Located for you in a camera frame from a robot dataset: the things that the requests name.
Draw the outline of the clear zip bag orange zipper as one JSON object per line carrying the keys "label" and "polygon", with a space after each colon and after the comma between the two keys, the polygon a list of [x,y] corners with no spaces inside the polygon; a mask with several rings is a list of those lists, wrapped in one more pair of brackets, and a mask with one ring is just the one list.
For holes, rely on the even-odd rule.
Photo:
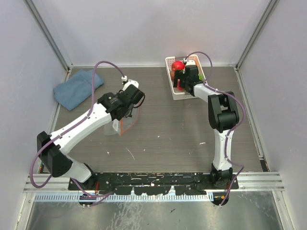
{"label": "clear zip bag orange zipper", "polygon": [[114,120],[103,126],[103,134],[105,136],[111,136],[118,134],[123,136],[130,128],[134,126],[139,117],[140,109],[133,109],[131,117],[124,117],[120,121]]}

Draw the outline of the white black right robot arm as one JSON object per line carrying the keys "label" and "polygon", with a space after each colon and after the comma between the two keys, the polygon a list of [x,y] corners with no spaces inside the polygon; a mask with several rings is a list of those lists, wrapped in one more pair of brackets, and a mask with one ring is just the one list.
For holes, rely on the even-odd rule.
{"label": "white black right robot arm", "polygon": [[239,123],[239,113],[234,94],[215,89],[199,79],[196,65],[186,65],[184,69],[173,68],[170,72],[173,86],[180,87],[192,96],[208,104],[208,119],[214,130],[215,154],[210,172],[210,182],[220,189],[233,177],[231,145],[234,129]]}

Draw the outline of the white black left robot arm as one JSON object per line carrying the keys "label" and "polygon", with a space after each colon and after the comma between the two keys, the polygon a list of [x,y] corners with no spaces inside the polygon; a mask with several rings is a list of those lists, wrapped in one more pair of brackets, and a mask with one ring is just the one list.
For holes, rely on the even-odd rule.
{"label": "white black left robot arm", "polygon": [[138,82],[129,80],[118,93],[105,93],[88,112],[65,127],[51,134],[45,131],[38,134],[39,158],[51,176],[67,176],[76,180],[85,190],[94,188],[96,174],[87,164],[69,157],[69,152],[96,129],[131,117],[133,109],[138,108],[144,98],[145,94],[139,89]]}

